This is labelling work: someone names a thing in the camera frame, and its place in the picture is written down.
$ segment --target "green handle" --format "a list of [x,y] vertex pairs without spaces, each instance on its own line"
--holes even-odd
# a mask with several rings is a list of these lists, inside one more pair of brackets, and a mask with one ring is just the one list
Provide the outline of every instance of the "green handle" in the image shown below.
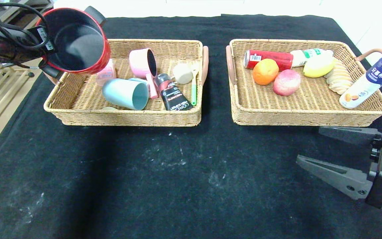
[[191,104],[193,106],[197,105],[197,84],[192,84],[192,91],[191,91]]

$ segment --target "orange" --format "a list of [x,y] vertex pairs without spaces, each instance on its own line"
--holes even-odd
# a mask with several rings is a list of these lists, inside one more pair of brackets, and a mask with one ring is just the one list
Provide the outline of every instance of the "orange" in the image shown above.
[[273,59],[263,59],[253,69],[253,80],[259,85],[269,85],[279,72],[278,64]]

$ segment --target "wooden floor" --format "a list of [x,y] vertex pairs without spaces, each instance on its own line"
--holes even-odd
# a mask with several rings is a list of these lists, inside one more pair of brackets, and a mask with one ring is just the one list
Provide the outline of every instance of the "wooden floor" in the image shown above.
[[[25,65],[37,66],[39,61],[36,59]],[[34,77],[28,77],[28,72],[33,72]],[[0,133],[40,74],[41,70],[24,71],[17,66],[0,69]]]

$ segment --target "barcode sticker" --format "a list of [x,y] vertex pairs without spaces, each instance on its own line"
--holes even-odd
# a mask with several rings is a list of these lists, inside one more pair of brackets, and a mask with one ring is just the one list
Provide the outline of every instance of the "barcode sticker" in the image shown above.
[[[37,30],[38,30],[39,36],[41,36],[42,40],[45,41],[45,39],[47,39],[47,34],[45,33],[44,29],[42,27],[40,27]],[[47,50],[53,50],[54,49],[53,44],[51,44],[51,42],[49,42],[49,41],[47,44],[45,44],[45,47],[47,47]]]
[[262,56],[256,56],[256,55],[251,55],[250,56],[250,61],[261,61]]

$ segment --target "wicker basket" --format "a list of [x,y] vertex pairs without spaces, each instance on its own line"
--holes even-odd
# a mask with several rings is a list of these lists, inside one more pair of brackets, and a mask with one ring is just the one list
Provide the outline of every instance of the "wicker basket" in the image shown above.
[[243,66],[246,50],[290,52],[298,49],[333,50],[346,65],[353,80],[365,73],[350,47],[342,42],[315,40],[234,39],[226,47],[232,119],[240,125],[330,125],[369,126],[382,115],[382,93],[375,92],[354,109],[339,103],[340,95],[329,90],[324,77],[306,78],[303,67],[293,68],[302,76],[300,88],[291,96],[275,94],[272,85],[257,85],[252,70]]
[[[44,103],[44,109],[68,125],[117,126],[196,126],[201,121],[203,84],[207,76],[208,48],[196,40],[109,39],[111,58],[114,59],[118,78],[134,77],[129,67],[132,50],[149,47],[157,62],[159,73],[173,75],[178,63],[198,64],[197,105],[188,111],[167,111],[160,97],[149,99],[142,111],[115,106],[106,101],[96,84],[96,75],[64,73]],[[191,100],[191,83],[178,85]],[[112,106],[118,111],[104,111]]]

